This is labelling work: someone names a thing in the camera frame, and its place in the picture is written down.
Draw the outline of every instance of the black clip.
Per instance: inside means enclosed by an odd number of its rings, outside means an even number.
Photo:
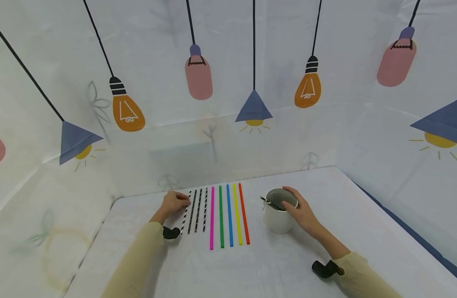
[[[329,261],[326,266],[324,266],[319,261],[315,261],[311,269],[322,279],[327,279],[331,277],[333,274],[338,273],[339,275],[343,275],[343,271],[341,268],[338,267],[333,261]]]
[[[162,236],[164,239],[176,239],[180,235],[179,228],[169,229],[165,226],[162,227]]]

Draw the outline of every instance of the white cup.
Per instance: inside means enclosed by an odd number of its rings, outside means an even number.
[[[282,201],[292,204],[295,208],[298,207],[298,200],[295,196],[283,188],[275,188],[269,191],[266,195],[266,200],[279,207],[281,207]],[[293,226],[293,219],[287,211],[276,210],[270,206],[264,206],[264,209],[263,221],[270,231],[274,233],[286,233]]]

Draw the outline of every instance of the beige long sleeve shirt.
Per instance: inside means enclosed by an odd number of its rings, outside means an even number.
[[[163,244],[162,226],[146,223],[119,263],[101,298],[141,298],[153,256]],[[357,298],[401,298],[356,252],[333,260],[344,270],[342,286]]]

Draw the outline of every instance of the hand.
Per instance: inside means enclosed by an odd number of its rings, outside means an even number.
[[[166,219],[171,216],[174,212],[178,211],[182,207],[189,206],[190,201],[187,195],[181,192],[169,191],[162,201],[162,205],[159,210],[154,214],[150,222],[159,222],[161,225],[164,224]]]
[[[311,210],[308,202],[300,195],[297,189],[283,186],[283,189],[291,192],[298,200],[299,208],[295,208],[292,204],[282,201],[283,208],[295,219],[295,222],[305,230],[311,237],[318,238],[325,230],[322,224],[316,219],[313,210]]]

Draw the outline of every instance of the printed wall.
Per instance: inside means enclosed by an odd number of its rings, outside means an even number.
[[[457,266],[457,1],[405,1],[385,49],[337,165]]]
[[[333,164],[457,264],[457,1],[0,1],[0,297],[119,197]]]

